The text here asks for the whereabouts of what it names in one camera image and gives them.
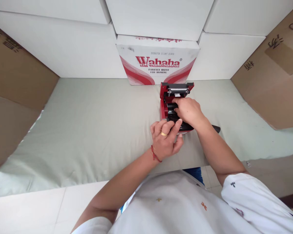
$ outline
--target shirt sleeve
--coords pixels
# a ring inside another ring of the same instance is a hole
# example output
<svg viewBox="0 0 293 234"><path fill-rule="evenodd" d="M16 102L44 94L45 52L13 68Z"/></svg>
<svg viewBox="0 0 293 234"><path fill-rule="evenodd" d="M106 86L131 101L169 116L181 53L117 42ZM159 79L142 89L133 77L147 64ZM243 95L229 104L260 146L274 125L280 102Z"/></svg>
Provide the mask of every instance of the shirt sleeve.
<svg viewBox="0 0 293 234"><path fill-rule="evenodd" d="M73 231L72 234L107 234L112 223L105 217L95 217L87 220Z"/></svg>
<svg viewBox="0 0 293 234"><path fill-rule="evenodd" d="M293 212L255 177L244 173L227 176L221 196L260 232L293 233Z"/></svg>

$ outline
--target wahaha logo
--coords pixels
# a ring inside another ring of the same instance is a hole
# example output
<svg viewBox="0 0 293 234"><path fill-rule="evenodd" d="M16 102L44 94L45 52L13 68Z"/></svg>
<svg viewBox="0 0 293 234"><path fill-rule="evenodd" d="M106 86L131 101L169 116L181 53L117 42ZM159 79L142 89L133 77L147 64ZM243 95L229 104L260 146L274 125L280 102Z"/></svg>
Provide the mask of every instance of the wahaha logo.
<svg viewBox="0 0 293 234"><path fill-rule="evenodd" d="M149 60L150 57L147 57L145 60L144 56L136 56L138 62L140 63L140 67L179 67L179 62L174 62L171 59L168 61L160 61L157 58L155 60Z"/></svg>

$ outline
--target person's left hand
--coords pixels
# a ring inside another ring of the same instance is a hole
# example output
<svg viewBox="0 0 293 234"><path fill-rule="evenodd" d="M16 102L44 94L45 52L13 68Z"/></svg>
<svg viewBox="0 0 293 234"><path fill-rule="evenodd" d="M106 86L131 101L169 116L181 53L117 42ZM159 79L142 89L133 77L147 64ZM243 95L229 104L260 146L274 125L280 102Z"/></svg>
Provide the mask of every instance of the person's left hand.
<svg viewBox="0 0 293 234"><path fill-rule="evenodd" d="M153 138L153 152L160 159L163 160L179 152L183 145L182 134L180 133L176 139L176 135L179 132L182 119L179 119L176 124L173 121L167 122L162 120L161 122L155 122L151 125L151 133Z"/></svg>

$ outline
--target hand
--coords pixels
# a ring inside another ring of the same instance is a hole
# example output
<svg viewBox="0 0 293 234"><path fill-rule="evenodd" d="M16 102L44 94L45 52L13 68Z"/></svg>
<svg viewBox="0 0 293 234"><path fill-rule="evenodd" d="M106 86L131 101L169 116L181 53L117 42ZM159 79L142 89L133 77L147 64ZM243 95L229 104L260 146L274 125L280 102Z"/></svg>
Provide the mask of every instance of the hand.
<svg viewBox="0 0 293 234"><path fill-rule="evenodd" d="M167 122L166 120L162 120L161 122L157 121L151 125L153 152L159 160L163 160L179 152L183 145L182 134L180 133L178 135L175 143L174 141L181 124L182 119L179 119L176 124L173 121Z"/></svg>
<svg viewBox="0 0 293 234"><path fill-rule="evenodd" d="M195 128L195 126L202 122L208 123L208 120L201 111L200 104L196 100L189 97L174 98L173 103L178 105L178 108L174 110L177 115L192 127Z"/></svg>

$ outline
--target mattress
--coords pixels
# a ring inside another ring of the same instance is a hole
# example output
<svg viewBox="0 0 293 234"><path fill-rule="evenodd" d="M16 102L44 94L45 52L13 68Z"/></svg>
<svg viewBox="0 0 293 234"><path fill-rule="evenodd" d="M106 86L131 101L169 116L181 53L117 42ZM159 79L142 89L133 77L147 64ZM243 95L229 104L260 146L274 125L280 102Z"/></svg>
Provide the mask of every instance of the mattress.
<svg viewBox="0 0 293 234"><path fill-rule="evenodd" d="M194 81L196 99L241 161L293 154L293 128L272 129L230 80ZM0 196L110 180L152 144L160 86L61 78L41 118L0 168ZM151 173L205 166L195 131Z"/></svg>

